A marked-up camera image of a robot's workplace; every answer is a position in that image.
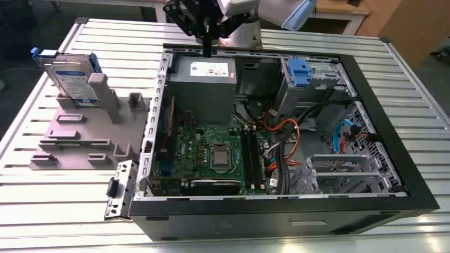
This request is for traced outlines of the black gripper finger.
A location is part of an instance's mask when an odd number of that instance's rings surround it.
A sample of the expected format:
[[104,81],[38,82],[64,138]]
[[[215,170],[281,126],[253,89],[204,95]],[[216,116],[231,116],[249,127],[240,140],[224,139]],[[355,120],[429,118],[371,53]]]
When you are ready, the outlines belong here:
[[253,42],[255,29],[251,24],[249,14],[237,14],[231,17],[220,15],[215,26],[207,26],[208,58],[213,45],[224,47],[247,47]]
[[202,41],[204,29],[192,14],[192,4],[192,1],[164,1],[162,11],[185,35],[194,37],[196,42],[201,44],[201,55],[208,57],[208,42]]

